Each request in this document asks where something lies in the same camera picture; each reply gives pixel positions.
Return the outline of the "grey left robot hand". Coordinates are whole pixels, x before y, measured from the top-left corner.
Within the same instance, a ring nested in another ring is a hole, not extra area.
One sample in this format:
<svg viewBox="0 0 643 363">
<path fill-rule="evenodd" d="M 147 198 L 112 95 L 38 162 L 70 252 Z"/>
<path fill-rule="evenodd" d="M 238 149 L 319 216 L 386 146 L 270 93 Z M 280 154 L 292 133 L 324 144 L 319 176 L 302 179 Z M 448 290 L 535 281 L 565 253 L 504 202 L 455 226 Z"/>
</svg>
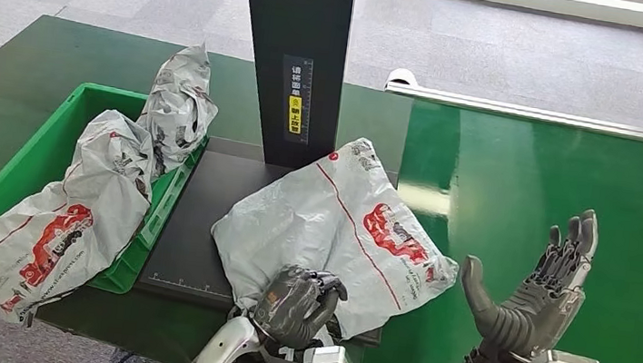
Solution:
<svg viewBox="0 0 643 363">
<path fill-rule="evenodd" d="M 251 320 L 279 345 L 304 349 L 348 299 L 342 280 L 329 271 L 286 265 L 262 294 Z"/>
</svg>

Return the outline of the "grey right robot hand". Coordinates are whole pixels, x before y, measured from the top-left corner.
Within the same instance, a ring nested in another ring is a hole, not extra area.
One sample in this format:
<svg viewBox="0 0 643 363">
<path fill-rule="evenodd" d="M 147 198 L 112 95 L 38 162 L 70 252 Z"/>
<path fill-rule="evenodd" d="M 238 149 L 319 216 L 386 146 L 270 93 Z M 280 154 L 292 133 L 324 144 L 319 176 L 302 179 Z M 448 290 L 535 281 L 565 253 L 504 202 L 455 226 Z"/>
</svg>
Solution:
<svg viewBox="0 0 643 363">
<path fill-rule="evenodd" d="M 500 304 L 483 282 L 483 265 L 474 255 L 463 261 L 460 279 L 474 324 L 486 345 L 524 358 L 553 349 L 579 312 L 583 283 L 598 248 L 593 210 L 569 218 L 563 237 L 555 224 L 534 270 Z"/>
</svg>

